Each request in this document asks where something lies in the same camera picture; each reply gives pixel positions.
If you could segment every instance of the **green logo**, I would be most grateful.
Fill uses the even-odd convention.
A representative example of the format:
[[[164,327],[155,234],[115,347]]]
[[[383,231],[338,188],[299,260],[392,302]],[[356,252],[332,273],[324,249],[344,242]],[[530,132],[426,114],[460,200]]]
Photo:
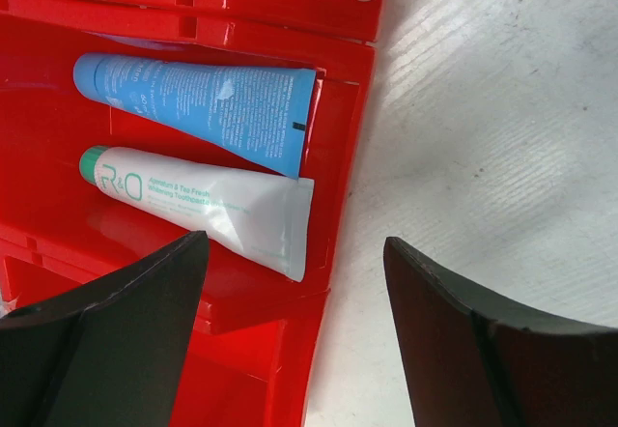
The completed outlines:
[[[131,178],[137,181],[137,184],[136,183],[130,184],[129,181]],[[130,198],[132,198],[136,202],[139,202],[142,199],[142,178],[140,178],[139,175],[135,173],[128,173],[125,177],[125,190],[126,190],[126,195],[128,195]]]

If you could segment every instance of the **blue toothpaste tube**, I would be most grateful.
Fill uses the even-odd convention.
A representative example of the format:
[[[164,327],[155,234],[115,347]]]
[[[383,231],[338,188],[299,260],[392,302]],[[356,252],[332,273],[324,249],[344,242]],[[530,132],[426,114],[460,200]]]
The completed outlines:
[[[298,179],[313,70],[216,67],[88,53],[73,81],[88,99],[207,140]]]

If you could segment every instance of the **black rubber piece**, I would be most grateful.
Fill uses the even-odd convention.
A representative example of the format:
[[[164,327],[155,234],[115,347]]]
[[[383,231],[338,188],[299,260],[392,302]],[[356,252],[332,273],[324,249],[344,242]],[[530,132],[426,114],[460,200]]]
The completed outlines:
[[[208,258],[189,233],[0,319],[0,425],[167,426]]]

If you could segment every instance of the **white surface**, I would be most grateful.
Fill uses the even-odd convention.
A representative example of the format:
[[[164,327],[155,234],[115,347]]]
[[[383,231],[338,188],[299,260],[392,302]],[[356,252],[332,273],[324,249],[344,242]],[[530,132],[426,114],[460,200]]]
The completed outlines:
[[[387,0],[308,427],[412,425],[386,236],[618,326],[616,4]]]

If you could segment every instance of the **red tray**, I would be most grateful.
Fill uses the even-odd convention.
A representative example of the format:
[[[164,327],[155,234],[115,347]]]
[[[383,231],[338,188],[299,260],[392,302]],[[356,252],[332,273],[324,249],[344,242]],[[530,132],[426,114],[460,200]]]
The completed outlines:
[[[314,68],[319,85],[300,171],[316,181],[305,280],[294,283],[212,244],[172,420],[182,427],[298,426],[375,56],[371,46],[325,33],[342,34],[337,16],[365,4],[285,0],[280,12],[258,22],[257,7],[284,0],[260,0],[255,7],[252,0],[233,0],[233,10],[199,0],[186,10],[177,10],[179,0],[139,4],[170,11],[112,1],[139,0],[0,0],[3,297],[22,306],[57,295],[184,232],[85,184],[77,163],[90,146],[122,145],[263,170],[207,142],[84,99],[71,77],[81,54]],[[371,16],[359,14],[364,27],[347,38],[372,38],[379,6],[367,4],[374,7]],[[326,10],[313,13],[317,7]],[[301,30],[310,27],[318,34]]]

